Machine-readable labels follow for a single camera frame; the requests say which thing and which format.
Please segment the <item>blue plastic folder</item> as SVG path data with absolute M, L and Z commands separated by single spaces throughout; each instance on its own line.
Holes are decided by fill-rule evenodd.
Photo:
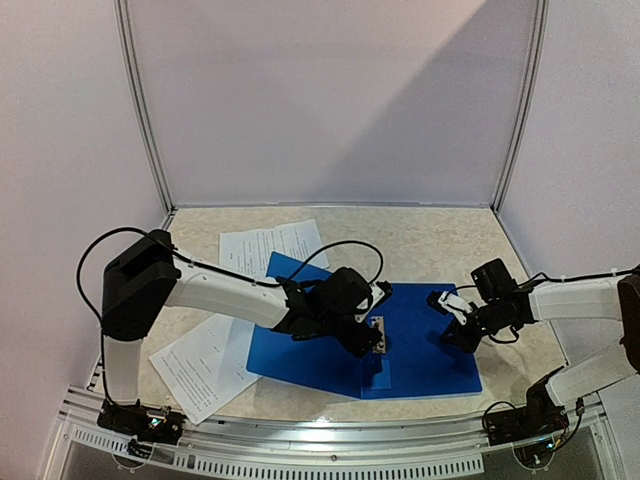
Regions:
M 360 400 L 480 394 L 474 356 L 439 340 L 454 317 L 426 303 L 430 293 L 453 287 L 393 284 L 391 297 L 371 312 L 384 320 L 384 354 L 358 359 L 330 337 L 296 342 L 255 327 L 246 368 L 263 377 Z

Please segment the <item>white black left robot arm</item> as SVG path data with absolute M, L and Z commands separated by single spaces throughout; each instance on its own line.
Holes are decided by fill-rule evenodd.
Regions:
M 329 337 L 357 358 L 383 338 L 365 318 L 392 294 L 378 278 L 340 267 L 325 279 L 295 274 L 256 280 L 198 261 L 179 250 L 166 230 L 139 240 L 103 271 L 103 387 L 111 419 L 128 434 L 148 426 L 138 404 L 141 347 L 165 307 L 182 307 L 249 321 L 295 341 Z

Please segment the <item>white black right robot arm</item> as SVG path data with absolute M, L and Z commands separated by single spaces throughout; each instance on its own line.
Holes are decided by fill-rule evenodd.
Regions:
M 483 305 L 461 298 L 455 289 L 437 291 L 428 305 L 452 320 L 441 342 L 465 353 L 483 338 L 503 329 L 517 334 L 527 325 L 560 320 L 610 320 L 621 323 L 621 339 L 569 367 L 537 381 L 526 392 L 526 404 L 507 413 L 507 423 L 527 436 L 546 427 L 565 425 L 565 405 L 631 377 L 639 371 L 639 270 L 611 270 L 577 277 L 551 278 L 538 273 L 518 283 L 504 262 L 494 259 L 471 277 Z

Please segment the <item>metal folder clip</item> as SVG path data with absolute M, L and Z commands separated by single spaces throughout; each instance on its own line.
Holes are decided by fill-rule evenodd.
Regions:
M 385 354 L 387 352 L 387 336 L 385 332 L 385 321 L 383 316 L 371 316 L 368 320 L 371 328 L 377 330 L 380 334 L 379 341 L 373 346 L 372 351 L 375 354 Z

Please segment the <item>far white printed paper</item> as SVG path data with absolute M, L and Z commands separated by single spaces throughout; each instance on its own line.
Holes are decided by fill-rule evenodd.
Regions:
M 253 277 L 264 277 L 271 254 L 304 261 L 322 246 L 313 219 L 219 235 L 219 265 Z

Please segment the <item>white printed paper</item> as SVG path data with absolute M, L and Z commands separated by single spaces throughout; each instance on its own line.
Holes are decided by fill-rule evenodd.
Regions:
M 150 356 L 189 421 L 198 425 L 253 385 L 247 370 L 254 324 L 215 314 Z
M 304 261 L 322 246 L 313 219 L 219 235 L 219 265 L 253 277 L 264 277 L 271 254 Z

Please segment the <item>near white printed paper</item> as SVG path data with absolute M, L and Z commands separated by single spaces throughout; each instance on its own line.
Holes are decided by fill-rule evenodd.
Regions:
M 150 356 L 189 421 L 198 425 L 253 385 L 247 370 L 254 324 L 215 314 Z

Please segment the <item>aluminium front rail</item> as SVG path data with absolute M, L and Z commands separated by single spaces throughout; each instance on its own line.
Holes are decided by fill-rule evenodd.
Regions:
M 606 414 L 588 398 L 568 444 L 547 435 L 494 445 L 477 414 L 400 422 L 286 422 L 215 416 L 174 445 L 102 429 L 101 397 L 70 388 L 48 479 L 620 479 Z

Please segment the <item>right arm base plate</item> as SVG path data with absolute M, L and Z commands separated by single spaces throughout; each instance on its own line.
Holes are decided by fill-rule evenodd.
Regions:
M 560 437 L 552 440 L 546 447 L 548 451 L 558 450 L 574 437 L 585 412 L 584 400 L 579 397 L 575 402 L 577 422 L 570 429 L 566 409 L 556 406 L 551 400 L 530 399 L 523 407 L 509 404 L 509 409 L 492 413 L 491 410 L 499 404 L 503 404 L 503 401 L 492 404 L 481 417 L 482 428 L 492 446 L 545 436 L 561 430 Z

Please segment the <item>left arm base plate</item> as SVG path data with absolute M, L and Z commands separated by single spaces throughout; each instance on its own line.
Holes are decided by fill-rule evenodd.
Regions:
M 147 408 L 133 405 L 115 405 L 105 400 L 98 415 L 97 425 L 103 429 L 135 437 L 138 442 L 177 445 L 182 437 L 187 417 L 170 407 Z

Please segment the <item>right aluminium frame post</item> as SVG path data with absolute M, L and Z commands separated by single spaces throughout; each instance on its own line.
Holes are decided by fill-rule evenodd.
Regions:
M 549 2 L 547 0 L 535 2 L 535 11 L 525 58 L 526 62 L 518 97 L 516 116 L 507 145 L 506 158 L 498 177 L 490 205 L 496 217 L 500 215 L 500 211 L 505 203 L 518 153 L 524 138 L 539 72 L 548 12 Z

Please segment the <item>aluminium frame post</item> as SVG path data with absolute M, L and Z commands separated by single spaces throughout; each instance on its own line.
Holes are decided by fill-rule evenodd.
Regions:
M 167 217 L 171 217 L 176 211 L 176 206 L 170 191 L 166 170 L 162 164 L 160 150 L 153 131 L 149 107 L 146 100 L 135 47 L 130 2 L 126 0 L 114 0 L 113 4 L 125 73 L 127 76 L 132 105 L 136 121 L 138 123 L 142 145 L 161 206 L 165 215 Z
M 535 2 L 535 11 L 525 58 L 526 62 L 518 97 L 516 116 L 507 145 L 506 158 L 498 177 L 490 205 L 496 217 L 500 215 L 500 211 L 505 203 L 518 153 L 524 138 L 539 72 L 548 12 L 549 2 L 547 0 Z

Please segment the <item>left aluminium frame post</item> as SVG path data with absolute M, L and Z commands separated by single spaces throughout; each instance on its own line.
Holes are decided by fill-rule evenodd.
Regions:
M 149 107 L 146 100 L 135 47 L 130 2 L 126 0 L 114 0 L 113 4 L 125 73 L 127 76 L 132 105 L 136 121 L 138 123 L 142 145 L 161 206 L 165 215 L 167 217 L 171 217 L 176 211 L 176 206 L 170 191 L 166 170 L 162 164 L 160 150 L 153 131 Z

